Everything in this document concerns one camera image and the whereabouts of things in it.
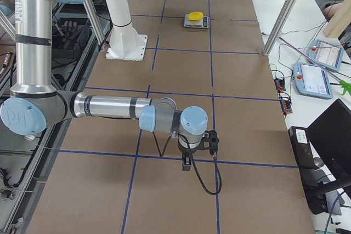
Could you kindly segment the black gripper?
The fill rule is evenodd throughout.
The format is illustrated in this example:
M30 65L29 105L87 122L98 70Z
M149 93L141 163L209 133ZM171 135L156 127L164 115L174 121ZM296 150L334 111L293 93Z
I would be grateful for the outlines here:
M187 144L183 145L182 141L178 141L178 149L182 153L182 171L190 171L191 160L190 155L195 153L195 149L189 149Z

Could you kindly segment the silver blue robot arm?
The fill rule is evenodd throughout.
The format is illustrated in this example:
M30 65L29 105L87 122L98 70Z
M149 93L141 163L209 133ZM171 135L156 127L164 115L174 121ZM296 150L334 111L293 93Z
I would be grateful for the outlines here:
M195 167L193 153L210 139L208 116L198 106L179 110L170 98L86 95L57 90L51 83L54 1L15 0L16 83L1 105L4 125L19 135L35 135L51 125L83 116L136 119L142 130L178 139L183 169Z

